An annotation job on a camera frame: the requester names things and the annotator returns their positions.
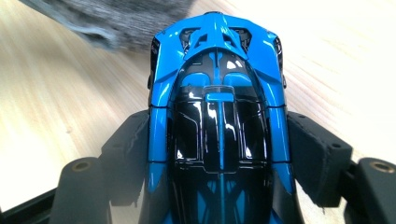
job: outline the gray cloth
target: gray cloth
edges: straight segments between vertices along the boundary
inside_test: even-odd
[[[152,37],[184,19],[194,0],[20,0],[96,47],[149,49]]]

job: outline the car air vent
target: car air vent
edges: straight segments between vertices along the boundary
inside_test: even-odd
[[[190,35],[194,32],[198,30],[197,28],[195,29],[186,29],[183,30],[180,34],[180,42],[181,45],[184,49],[184,53],[187,53],[187,51],[189,51],[190,48]]]
[[[241,46],[245,53],[248,53],[248,47],[250,45],[251,33],[247,29],[231,28],[239,34],[241,40]]]

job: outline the blue car body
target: blue car body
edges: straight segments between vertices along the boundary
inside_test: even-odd
[[[298,204],[282,207],[297,201],[276,34],[219,12],[179,21],[152,40],[148,87],[141,222],[294,218]]]

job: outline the wooden surface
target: wooden surface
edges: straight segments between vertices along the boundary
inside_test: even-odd
[[[289,110],[351,144],[354,160],[396,163],[396,3],[386,0],[197,2],[280,35]],[[0,3],[0,206],[56,187],[70,161],[99,156],[108,137],[147,107],[146,52],[95,49],[18,1]],[[300,192],[307,223],[340,223]],[[138,208],[115,209],[134,223]]]

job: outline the mounting hole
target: mounting hole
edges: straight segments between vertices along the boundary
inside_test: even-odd
[[[74,172],[82,172],[88,170],[91,167],[91,163],[89,161],[79,161],[73,165],[72,170]]]
[[[333,144],[332,144],[332,147],[341,147],[341,145],[338,144],[338,143],[333,143]]]
[[[370,162],[370,165],[380,172],[384,172],[388,174],[393,174],[395,172],[395,169],[393,167],[385,164],[382,161],[372,161]]]

